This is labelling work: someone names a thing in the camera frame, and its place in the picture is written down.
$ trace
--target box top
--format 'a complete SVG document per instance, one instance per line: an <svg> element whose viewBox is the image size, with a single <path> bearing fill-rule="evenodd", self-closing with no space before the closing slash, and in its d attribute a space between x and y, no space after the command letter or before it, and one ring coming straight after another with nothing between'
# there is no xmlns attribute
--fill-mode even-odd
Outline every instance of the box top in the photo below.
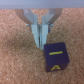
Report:
<svg viewBox="0 0 84 84"><path fill-rule="evenodd" d="M84 0L0 0L0 9L80 8Z"/></svg>
<svg viewBox="0 0 84 84"><path fill-rule="evenodd" d="M69 63L69 57L66 46L63 42L45 44L44 54L47 65L57 65Z"/></svg>

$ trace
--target brown carpet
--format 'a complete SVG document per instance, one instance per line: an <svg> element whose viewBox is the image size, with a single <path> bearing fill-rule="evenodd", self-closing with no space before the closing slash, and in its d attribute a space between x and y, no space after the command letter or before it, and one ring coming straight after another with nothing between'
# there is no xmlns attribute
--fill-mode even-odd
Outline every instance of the brown carpet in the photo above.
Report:
<svg viewBox="0 0 84 84"><path fill-rule="evenodd" d="M39 23L45 9L32 9ZM0 84L84 84L84 8L63 9L47 43L65 42L70 63L64 71L45 72L43 51L14 10L0 10Z"/></svg>

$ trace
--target box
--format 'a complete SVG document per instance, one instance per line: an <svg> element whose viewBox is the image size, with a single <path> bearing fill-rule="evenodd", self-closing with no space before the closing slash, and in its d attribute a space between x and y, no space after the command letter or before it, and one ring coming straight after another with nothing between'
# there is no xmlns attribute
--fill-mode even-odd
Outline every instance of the box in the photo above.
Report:
<svg viewBox="0 0 84 84"><path fill-rule="evenodd" d="M44 45L46 72L64 70L70 62L64 42Z"/></svg>

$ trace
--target yellow label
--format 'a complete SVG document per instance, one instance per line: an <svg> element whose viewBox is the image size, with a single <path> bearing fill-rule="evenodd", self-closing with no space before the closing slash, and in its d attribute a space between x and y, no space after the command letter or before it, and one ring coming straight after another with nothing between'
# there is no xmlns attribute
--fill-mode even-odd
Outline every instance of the yellow label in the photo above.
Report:
<svg viewBox="0 0 84 84"><path fill-rule="evenodd" d="M52 69L51 69L51 71L53 71L53 70L56 70L56 69L61 69L58 65L55 65Z"/></svg>
<svg viewBox="0 0 84 84"><path fill-rule="evenodd" d="M51 53L49 53L49 55L62 54L62 53L63 53L62 51L59 51L59 52L51 52Z"/></svg>

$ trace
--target dark blue box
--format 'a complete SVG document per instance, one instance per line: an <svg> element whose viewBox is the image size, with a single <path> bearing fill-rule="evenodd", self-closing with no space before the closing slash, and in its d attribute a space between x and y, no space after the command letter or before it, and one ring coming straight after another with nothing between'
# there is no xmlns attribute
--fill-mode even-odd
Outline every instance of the dark blue box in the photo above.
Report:
<svg viewBox="0 0 84 84"><path fill-rule="evenodd" d="M64 42L44 45L46 72L64 70L70 62Z"/></svg>

